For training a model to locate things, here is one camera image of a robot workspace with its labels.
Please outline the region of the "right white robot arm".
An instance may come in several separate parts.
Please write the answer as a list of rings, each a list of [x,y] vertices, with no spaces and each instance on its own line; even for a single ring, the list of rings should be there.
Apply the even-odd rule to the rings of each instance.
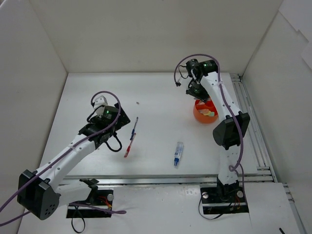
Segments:
[[[203,102],[211,100],[218,113],[219,124],[213,130],[213,138],[221,147],[215,194],[218,199],[229,201],[239,190],[236,170],[241,165],[250,116],[233,102],[221,79],[219,64],[213,59],[191,59],[186,70],[192,79],[186,93]]]

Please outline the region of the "blue pen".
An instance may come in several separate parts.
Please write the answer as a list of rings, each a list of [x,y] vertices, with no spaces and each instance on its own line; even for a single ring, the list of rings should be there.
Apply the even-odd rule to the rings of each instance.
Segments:
[[[131,132],[130,141],[134,138],[134,134],[136,133],[136,127],[137,127],[138,119],[139,118],[136,117],[135,124],[134,124],[134,127],[133,127],[132,132]]]

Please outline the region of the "yellow highlighter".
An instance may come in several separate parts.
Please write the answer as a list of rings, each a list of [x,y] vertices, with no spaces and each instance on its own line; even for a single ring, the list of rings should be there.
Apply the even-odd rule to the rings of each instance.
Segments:
[[[201,110],[199,110],[199,113],[204,115],[204,116],[208,116],[208,117],[214,117],[215,116],[215,112],[210,111],[209,109],[201,109]]]

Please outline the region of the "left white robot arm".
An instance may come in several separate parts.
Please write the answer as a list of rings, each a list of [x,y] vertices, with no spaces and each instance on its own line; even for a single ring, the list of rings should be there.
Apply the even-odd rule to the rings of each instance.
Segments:
[[[91,114],[71,143],[44,166],[19,176],[17,202],[40,220],[49,218],[58,207],[72,204],[93,204],[98,197],[96,179],[80,179],[61,185],[68,173],[86,156],[106,143],[116,132],[130,123],[118,103],[101,105],[102,113]]]

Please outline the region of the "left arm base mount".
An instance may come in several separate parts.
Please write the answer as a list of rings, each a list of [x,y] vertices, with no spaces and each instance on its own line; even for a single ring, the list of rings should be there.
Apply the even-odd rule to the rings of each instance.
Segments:
[[[100,189],[98,190],[94,201],[90,204],[92,206],[111,209],[114,199],[113,189]],[[112,215],[88,207],[78,207],[78,210],[72,205],[68,206],[66,218],[110,218]]]

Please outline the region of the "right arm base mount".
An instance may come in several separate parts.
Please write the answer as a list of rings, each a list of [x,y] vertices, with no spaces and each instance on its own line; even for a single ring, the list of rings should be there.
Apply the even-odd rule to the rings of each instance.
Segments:
[[[242,187],[225,197],[219,195],[217,187],[201,187],[200,192],[199,210],[203,215],[249,213]]]

